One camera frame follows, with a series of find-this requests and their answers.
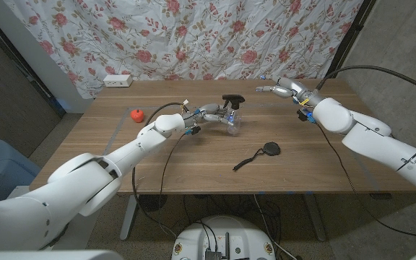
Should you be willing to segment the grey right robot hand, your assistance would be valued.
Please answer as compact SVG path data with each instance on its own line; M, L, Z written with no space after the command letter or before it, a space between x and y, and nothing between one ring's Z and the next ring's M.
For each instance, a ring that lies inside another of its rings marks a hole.
M261 79L271 80L274 85L257 87L257 92L272 92L280 98L292 98L301 106L315 107L324 99L318 90L311 91L294 79L270 74L262 75Z

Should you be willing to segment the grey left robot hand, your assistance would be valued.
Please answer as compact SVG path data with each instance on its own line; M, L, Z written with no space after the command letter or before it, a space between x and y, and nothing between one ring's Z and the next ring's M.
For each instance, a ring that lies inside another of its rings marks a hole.
M228 126L234 125L235 111L230 108L224 108L222 105L211 103L198 108L192 119L198 123L220 122Z

